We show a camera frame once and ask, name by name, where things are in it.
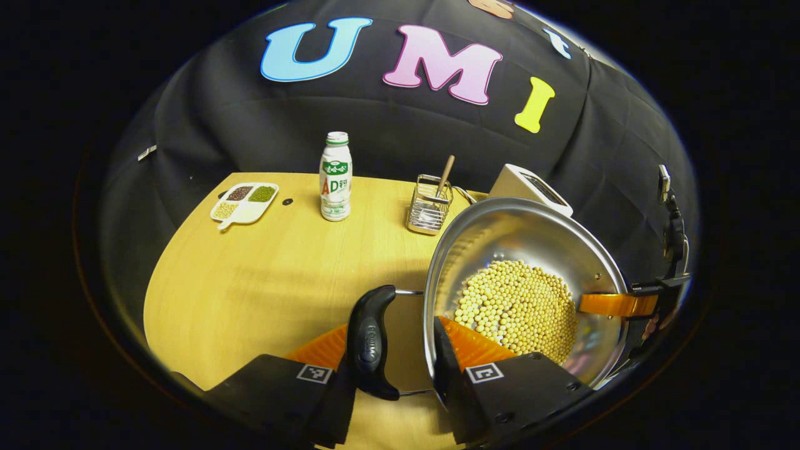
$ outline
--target letter m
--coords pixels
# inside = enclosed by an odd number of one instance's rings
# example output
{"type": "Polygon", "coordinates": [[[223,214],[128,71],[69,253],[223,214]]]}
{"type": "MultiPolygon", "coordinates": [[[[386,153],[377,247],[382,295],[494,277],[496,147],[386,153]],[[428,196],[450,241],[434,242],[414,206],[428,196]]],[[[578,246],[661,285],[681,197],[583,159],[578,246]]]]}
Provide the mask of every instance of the letter m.
{"type": "Polygon", "coordinates": [[[417,76],[417,68],[422,62],[431,89],[442,89],[460,72],[458,82],[448,91],[455,98],[476,105],[489,102],[486,87],[494,64],[502,60],[499,52],[481,44],[470,44],[450,55],[442,35],[436,30],[416,25],[403,25],[398,30],[406,36],[406,42],[397,66],[383,75],[384,82],[400,87],[420,86],[422,79],[417,76]]]}

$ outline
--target metal utensil holder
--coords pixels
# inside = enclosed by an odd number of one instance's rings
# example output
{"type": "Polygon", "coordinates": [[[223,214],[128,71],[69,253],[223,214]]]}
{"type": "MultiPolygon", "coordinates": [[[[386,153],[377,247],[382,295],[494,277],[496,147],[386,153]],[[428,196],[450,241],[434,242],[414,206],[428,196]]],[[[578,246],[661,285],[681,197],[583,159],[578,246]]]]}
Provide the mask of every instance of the metal utensil holder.
{"type": "Polygon", "coordinates": [[[414,196],[411,198],[411,208],[408,211],[406,226],[409,230],[426,235],[435,235],[442,229],[442,225],[453,202],[453,187],[445,181],[439,196],[436,196],[440,177],[432,175],[419,175],[414,186],[414,196]]]}

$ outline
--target plastic bottle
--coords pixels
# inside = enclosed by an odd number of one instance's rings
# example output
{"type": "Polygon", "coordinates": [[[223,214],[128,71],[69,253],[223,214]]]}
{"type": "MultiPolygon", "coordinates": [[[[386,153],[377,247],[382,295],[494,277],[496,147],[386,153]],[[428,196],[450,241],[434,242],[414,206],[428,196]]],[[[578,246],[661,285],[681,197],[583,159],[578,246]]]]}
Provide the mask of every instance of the plastic bottle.
{"type": "Polygon", "coordinates": [[[353,186],[353,159],[347,133],[331,131],[319,161],[319,192],[322,217],[338,222],[350,215],[350,192],[353,186]]]}

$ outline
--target black pot handle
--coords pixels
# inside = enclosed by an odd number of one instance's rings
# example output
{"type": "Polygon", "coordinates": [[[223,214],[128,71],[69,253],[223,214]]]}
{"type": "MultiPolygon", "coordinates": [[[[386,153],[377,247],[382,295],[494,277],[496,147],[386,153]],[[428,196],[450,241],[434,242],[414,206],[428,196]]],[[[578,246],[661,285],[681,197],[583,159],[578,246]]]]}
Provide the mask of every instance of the black pot handle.
{"type": "Polygon", "coordinates": [[[400,398],[400,392],[386,381],[383,371],[388,352],[383,314],[394,295],[391,284],[367,292],[356,302],[347,324],[345,361],[355,385],[384,400],[400,398]]]}

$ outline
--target black fabric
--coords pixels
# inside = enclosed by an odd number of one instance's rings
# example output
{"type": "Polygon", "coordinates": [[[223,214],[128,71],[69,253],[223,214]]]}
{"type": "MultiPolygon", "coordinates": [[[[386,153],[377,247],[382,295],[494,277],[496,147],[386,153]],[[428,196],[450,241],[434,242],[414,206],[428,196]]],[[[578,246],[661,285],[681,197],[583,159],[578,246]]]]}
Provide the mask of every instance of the black fabric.
{"type": "Polygon", "coordinates": [[[170,237],[230,172],[315,172],[328,131],[350,133],[355,174],[411,181],[438,173],[456,156],[455,185],[488,191],[502,165],[540,174],[572,205],[574,218],[611,252],[626,277],[663,275],[657,165],[666,163],[693,247],[698,244],[694,175],[666,115],[638,83],[570,44],[572,59],[550,45],[544,24],[527,14],[497,18],[468,2],[304,0],[242,24],[198,53],[142,108],[108,167],[98,209],[104,276],[141,329],[146,287],[170,237]],[[298,61],[321,58],[335,18],[373,19],[350,61],[305,82],[264,78],[265,37],[313,22],[298,61]],[[429,88],[389,86],[403,24],[438,30],[451,53],[476,42],[499,51],[487,94],[476,106],[429,88]],[[534,134],[514,123],[530,77],[556,97],[534,134]],[[136,155],[149,145],[145,160],[136,155]]]}

